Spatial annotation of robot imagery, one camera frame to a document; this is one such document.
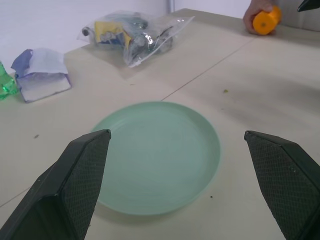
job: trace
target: human hand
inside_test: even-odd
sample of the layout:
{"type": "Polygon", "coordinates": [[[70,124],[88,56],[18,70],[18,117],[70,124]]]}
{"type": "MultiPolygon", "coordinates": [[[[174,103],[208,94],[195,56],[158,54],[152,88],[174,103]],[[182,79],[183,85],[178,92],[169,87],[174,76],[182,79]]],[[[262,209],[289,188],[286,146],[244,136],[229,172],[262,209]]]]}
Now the human hand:
{"type": "Polygon", "coordinates": [[[253,26],[255,16],[261,11],[270,13],[272,10],[273,3],[271,0],[251,0],[251,3],[243,16],[243,22],[247,31],[251,34],[258,35],[253,26]]]}

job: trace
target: plastic plate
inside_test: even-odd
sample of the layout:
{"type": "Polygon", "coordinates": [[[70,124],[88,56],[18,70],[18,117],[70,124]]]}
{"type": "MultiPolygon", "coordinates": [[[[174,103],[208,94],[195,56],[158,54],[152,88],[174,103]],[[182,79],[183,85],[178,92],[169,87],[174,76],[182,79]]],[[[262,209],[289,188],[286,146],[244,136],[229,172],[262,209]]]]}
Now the plastic plate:
{"type": "Polygon", "coordinates": [[[93,131],[112,138],[98,201],[121,213],[157,215],[195,200],[213,179],[220,142],[196,111],[170,102],[123,108],[93,131]]]}

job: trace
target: white wall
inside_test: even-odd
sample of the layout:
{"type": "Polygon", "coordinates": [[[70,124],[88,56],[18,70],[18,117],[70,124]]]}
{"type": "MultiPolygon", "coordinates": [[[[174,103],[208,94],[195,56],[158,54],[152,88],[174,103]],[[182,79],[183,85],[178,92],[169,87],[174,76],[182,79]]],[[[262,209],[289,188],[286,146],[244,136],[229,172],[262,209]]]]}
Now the white wall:
{"type": "Polygon", "coordinates": [[[8,72],[25,49],[51,48],[65,53],[82,46],[82,27],[117,11],[161,16],[167,0],[0,0],[0,61],[8,72]]]}
{"type": "Polygon", "coordinates": [[[251,0],[175,0],[175,10],[194,9],[242,18],[251,0]]]}

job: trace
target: items in plastic bag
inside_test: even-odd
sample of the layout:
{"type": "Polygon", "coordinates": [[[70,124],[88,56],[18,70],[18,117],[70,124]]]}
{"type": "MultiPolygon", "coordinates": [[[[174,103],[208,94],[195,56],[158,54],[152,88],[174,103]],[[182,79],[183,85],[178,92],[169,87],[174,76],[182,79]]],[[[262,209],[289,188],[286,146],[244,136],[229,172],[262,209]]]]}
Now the items in plastic bag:
{"type": "Polygon", "coordinates": [[[116,12],[85,26],[79,38],[97,45],[119,46],[129,67],[154,53],[173,47],[174,37],[193,17],[150,17],[137,12],[116,12]]]}

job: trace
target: green glass object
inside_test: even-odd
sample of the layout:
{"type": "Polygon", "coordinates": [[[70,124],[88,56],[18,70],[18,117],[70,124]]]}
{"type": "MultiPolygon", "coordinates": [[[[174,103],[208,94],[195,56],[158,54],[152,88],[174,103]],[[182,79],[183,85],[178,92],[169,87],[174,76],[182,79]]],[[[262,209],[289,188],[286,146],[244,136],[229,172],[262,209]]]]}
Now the green glass object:
{"type": "Polygon", "coordinates": [[[4,100],[8,95],[17,93],[17,85],[12,76],[10,76],[2,62],[0,61],[0,100],[4,100]]]}

